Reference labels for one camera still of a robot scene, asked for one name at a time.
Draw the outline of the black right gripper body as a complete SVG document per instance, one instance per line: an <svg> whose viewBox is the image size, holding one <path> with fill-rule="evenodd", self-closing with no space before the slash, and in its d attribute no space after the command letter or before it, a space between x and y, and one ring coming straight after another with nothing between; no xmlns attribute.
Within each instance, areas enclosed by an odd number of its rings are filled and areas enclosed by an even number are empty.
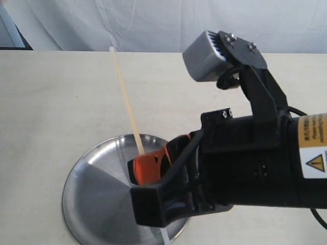
<svg viewBox="0 0 327 245"><path fill-rule="evenodd" d="M274 121L233 118L228 109L201 115L192 141L186 201L193 212L222 212L233 205L293 207L294 183L288 127L279 110Z"/></svg>

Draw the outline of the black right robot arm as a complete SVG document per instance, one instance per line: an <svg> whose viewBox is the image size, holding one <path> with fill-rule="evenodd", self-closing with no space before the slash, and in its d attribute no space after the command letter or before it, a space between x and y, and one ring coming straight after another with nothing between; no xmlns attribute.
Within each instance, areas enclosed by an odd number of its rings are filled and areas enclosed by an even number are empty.
<svg viewBox="0 0 327 245"><path fill-rule="evenodd" d="M128 162L134 217L165 227L235 205L326 208L326 116L281 111L273 134L255 139L250 116L201 115L202 127Z"/></svg>

